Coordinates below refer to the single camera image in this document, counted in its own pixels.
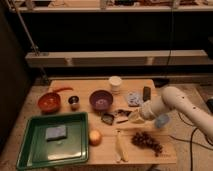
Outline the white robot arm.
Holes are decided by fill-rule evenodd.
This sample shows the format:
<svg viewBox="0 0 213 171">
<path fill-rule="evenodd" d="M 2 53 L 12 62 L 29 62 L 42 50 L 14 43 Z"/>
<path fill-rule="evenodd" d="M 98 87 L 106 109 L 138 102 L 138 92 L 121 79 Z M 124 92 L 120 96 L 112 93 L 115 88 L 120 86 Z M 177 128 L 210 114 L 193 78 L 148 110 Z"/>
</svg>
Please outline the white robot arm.
<svg viewBox="0 0 213 171">
<path fill-rule="evenodd" d="M 184 114 L 213 141 L 213 117 L 196 107 L 183 91 L 173 86 L 164 88 L 160 96 L 144 102 L 130 113 L 128 120 L 132 123 L 144 123 L 173 110 Z"/>
</svg>

